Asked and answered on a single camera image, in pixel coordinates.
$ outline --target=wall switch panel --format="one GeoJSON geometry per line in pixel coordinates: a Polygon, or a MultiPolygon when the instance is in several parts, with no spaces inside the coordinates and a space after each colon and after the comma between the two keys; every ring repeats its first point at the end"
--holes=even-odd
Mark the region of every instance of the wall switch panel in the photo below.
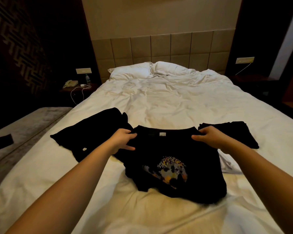
{"type": "Polygon", "coordinates": [[[240,57],[237,58],[236,64],[253,63],[255,57],[240,57]]]}
{"type": "Polygon", "coordinates": [[[76,69],[77,74],[90,74],[91,72],[91,68],[79,68],[76,69]]]}

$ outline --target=hand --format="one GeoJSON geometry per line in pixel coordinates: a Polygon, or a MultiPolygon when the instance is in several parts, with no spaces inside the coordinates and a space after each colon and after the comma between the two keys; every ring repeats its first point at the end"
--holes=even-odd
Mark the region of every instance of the hand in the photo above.
{"type": "Polygon", "coordinates": [[[129,134],[131,131],[126,129],[118,129],[106,142],[112,146],[112,154],[117,153],[119,149],[135,150],[134,147],[128,146],[129,140],[135,138],[137,133],[129,134]]]}
{"type": "Polygon", "coordinates": [[[213,126],[205,127],[199,130],[199,132],[205,135],[193,135],[191,138],[204,142],[215,149],[221,149],[224,153],[229,153],[228,148],[235,142],[235,139],[227,136],[213,126]]]}

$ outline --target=folded black clothing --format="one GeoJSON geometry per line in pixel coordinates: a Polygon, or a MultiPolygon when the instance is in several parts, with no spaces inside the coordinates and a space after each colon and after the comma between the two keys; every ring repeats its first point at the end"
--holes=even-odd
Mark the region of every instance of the folded black clothing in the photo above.
{"type": "Polygon", "coordinates": [[[128,145],[136,149],[120,149],[115,157],[124,163],[126,176],[138,190],[157,188],[169,197],[204,204],[227,194],[217,149],[191,139],[191,135],[201,134],[195,127],[160,130],[138,126],[132,133],[137,137],[128,145]]]}
{"type": "Polygon", "coordinates": [[[12,145],[13,143],[14,141],[11,134],[0,137],[0,149],[3,149],[9,145],[12,145]]]}
{"type": "Polygon", "coordinates": [[[117,108],[111,108],[50,135],[50,137],[60,146],[71,150],[75,159],[80,162],[120,128],[133,130],[128,123],[127,114],[121,114],[117,108]]]}
{"type": "Polygon", "coordinates": [[[231,138],[240,141],[241,143],[245,144],[246,146],[252,149],[258,149],[258,143],[250,133],[247,125],[243,121],[234,121],[234,122],[227,122],[222,124],[207,124],[202,123],[200,124],[198,130],[201,130],[207,126],[214,126],[222,133],[230,136],[231,138]]]}

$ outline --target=bed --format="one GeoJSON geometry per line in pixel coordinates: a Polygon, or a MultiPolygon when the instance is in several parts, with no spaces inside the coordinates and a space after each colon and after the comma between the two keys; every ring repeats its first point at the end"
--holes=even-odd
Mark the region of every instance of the bed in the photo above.
{"type": "MultiPolygon", "coordinates": [[[[258,153],[293,176],[293,120],[226,76],[166,62],[109,71],[110,79],[51,128],[1,183],[0,233],[77,164],[50,135],[112,107],[126,112],[133,127],[184,129],[202,122],[244,121],[260,146],[258,153]]],[[[224,173],[227,196],[204,206],[156,189],[137,191],[124,170],[110,157],[74,234],[282,233],[242,174],[224,173]]]]}

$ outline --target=white cable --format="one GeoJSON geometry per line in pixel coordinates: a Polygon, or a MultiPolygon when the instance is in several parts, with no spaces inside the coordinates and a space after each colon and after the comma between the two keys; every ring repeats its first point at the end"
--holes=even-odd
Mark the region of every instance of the white cable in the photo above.
{"type": "MultiPolygon", "coordinates": [[[[252,63],[250,63],[250,64],[252,64],[252,63]]],[[[250,64],[248,64],[244,69],[242,69],[242,70],[245,70],[250,64]]],[[[238,73],[236,73],[236,75],[237,74],[239,74],[242,70],[240,70],[238,73]]]]}
{"type": "Polygon", "coordinates": [[[75,103],[75,101],[74,101],[74,99],[73,99],[71,93],[72,93],[75,89],[77,89],[77,88],[82,88],[82,87],[85,87],[85,86],[87,86],[87,87],[82,89],[82,101],[83,101],[84,98],[85,98],[83,90],[90,89],[90,88],[91,88],[90,85],[78,86],[78,87],[74,88],[74,89],[70,92],[70,97],[71,97],[71,99],[73,100],[74,103],[75,103]]]}

